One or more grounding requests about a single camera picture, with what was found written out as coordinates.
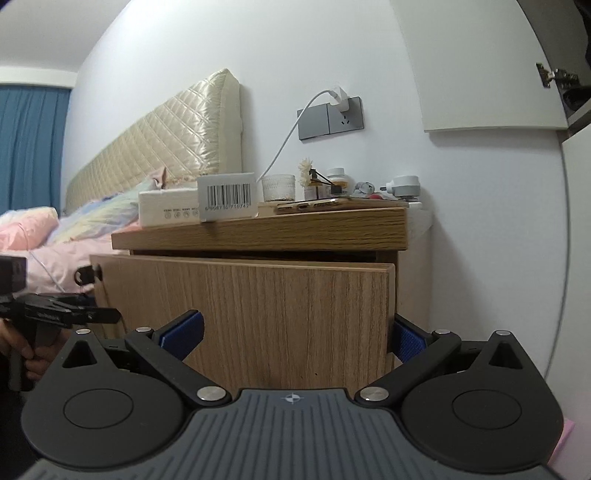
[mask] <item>blue gripper pad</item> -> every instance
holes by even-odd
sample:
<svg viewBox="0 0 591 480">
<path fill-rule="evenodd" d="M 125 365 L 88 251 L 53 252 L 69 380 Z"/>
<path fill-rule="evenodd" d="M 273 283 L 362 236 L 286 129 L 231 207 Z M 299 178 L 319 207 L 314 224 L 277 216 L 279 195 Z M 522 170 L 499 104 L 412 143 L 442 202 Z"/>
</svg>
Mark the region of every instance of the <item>blue gripper pad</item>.
<svg viewBox="0 0 591 480">
<path fill-rule="evenodd" d="M 183 360 L 201 343 L 205 321 L 201 312 L 189 310 L 176 320 L 165 332 L 160 332 L 158 345 L 179 360 Z"/>
<path fill-rule="evenodd" d="M 427 348 L 427 340 L 400 322 L 394 322 L 392 329 L 392 351 L 402 363 Z"/>
</svg>

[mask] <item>blue curtain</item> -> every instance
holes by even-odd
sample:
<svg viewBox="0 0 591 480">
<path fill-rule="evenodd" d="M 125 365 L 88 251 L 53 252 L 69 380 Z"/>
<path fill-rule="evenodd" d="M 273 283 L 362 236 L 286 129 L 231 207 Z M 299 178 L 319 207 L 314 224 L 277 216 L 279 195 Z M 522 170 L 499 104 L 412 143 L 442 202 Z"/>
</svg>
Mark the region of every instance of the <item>blue curtain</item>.
<svg viewBox="0 0 591 480">
<path fill-rule="evenodd" d="M 70 89 L 0 85 L 0 214 L 60 210 L 61 150 Z"/>
</svg>

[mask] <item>tissue box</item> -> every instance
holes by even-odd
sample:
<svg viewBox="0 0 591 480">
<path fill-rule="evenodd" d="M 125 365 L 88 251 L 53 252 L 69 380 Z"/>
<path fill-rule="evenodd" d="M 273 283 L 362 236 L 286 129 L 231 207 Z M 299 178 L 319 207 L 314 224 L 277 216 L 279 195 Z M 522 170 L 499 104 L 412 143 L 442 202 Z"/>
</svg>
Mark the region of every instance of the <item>tissue box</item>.
<svg viewBox="0 0 591 480">
<path fill-rule="evenodd" d="M 139 224 L 142 227 L 199 223 L 197 189 L 150 190 L 139 193 Z"/>
<path fill-rule="evenodd" d="M 205 175 L 197 188 L 151 190 L 139 194 L 142 227 L 254 217 L 254 173 Z"/>
</svg>

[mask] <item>cord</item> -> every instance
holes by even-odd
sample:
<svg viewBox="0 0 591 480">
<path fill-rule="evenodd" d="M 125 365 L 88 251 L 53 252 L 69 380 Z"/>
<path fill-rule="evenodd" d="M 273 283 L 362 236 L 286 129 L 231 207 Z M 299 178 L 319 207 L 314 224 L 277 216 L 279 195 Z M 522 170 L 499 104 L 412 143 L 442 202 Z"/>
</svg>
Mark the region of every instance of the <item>cord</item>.
<svg viewBox="0 0 591 480">
<path fill-rule="evenodd" d="M 37 260 L 37 263 L 39 263 L 39 265 L 41 265 L 43 267 L 43 270 L 45 270 L 45 272 L 47 273 L 47 275 L 49 275 L 49 278 L 51 279 L 51 281 L 56 285 L 56 287 L 61 290 L 62 293 L 66 293 L 66 291 L 64 290 L 64 287 L 62 287 L 57 280 L 53 277 L 53 275 L 51 275 L 51 272 L 49 272 L 49 270 L 47 269 L 47 267 L 43 264 L 43 262 L 41 260 L 39 260 L 37 258 L 37 256 L 35 255 L 35 253 L 33 253 L 33 250 L 30 250 L 29 253 L 31 254 L 31 256 Z"/>
<path fill-rule="evenodd" d="M 304 113 L 306 112 L 306 110 L 308 110 L 308 107 L 312 104 L 312 102 L 314 100 L 316 100 L 320 95 L 323 95 L 324 93 L 329 93 L 331 97 L 336 98 L 336 94 L 333 90 L 322 90 L 320 93 L 317 93 L 316 95 L 314 95 L 312 97 L 312 100 L 310 100 L 308 102 L 308 105 L 306 105 L 304 107 L 304 109 L 301 111 L 301 113 L 298 115 L 297 120 L 294 123 L 294 126 L 291 127 L 290 132 L 287 134 L 287 137 L 285 138 L 285 140 L 283 141 L 283 143 L 281 144 L 281 147 L 279 149 L 279 152 L 277 152 L 277 155 L 275 155 L 275 158 L 273 158 L 273 161 L 271 162 L 271 164 L 267 167 L 267 169 L 262 173 L 262 175 L 260 177 L 258 177 L 257 179 L 257 183 L 260 182 L 262 180 L 262 178 L 267 175 L 267 172 L 271 169 L 271 167 L 275 164 L 275 161 L 277 160 L 277 158 L 279 157 L 279 155 L 281 154 L 281 152 L 283 151 L 283 147 L 285 147 L 285 144 L 287 143 L 287 141 L 290 139 L 291 134 L 294 132 L 294 130 L 296 129 L 297 125 L 300 123 L 300 119 L 301 116 L 304 115 Z"/>
</svg>

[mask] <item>gray wall switch panel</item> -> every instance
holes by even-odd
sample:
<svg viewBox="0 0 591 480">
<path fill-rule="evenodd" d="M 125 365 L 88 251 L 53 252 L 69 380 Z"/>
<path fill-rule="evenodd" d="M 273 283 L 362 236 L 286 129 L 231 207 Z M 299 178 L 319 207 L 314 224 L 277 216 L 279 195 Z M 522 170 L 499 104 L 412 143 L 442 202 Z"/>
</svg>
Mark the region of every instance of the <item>gray wall switch panel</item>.
<svg viewBox="0 0 591 480">
<path fill-rule="evenodd" d="M 339 112 L 329 103 L 308 108 L 298 124 L 300 140 L 322 137 L 323 135 L 339 134 L 351 130 L 361 130 L 363 123 L 363 108 L 361 98 L 349 99 L 349 110 Z"/>
<path fill-rule="evenodd" d="M 327 103 L 324 105 L 311 106 L 306 110 L 298 124 L 298 134 L 300 140 L 307 138 L 321 137 L 328 135 L 329 131 L 329 114 L 327 110 Z"/>
<path fill-rule="evenodd" d="M 341 132 L 350 132 L 351 130 L 362 130 L 363 109 L 361 107 L 361 98 L 354 97 L 349 99 L 349 110 L 339 112 L 335 106 L 328 104 L 329 131 L 330 135 Z"/>
</svg>

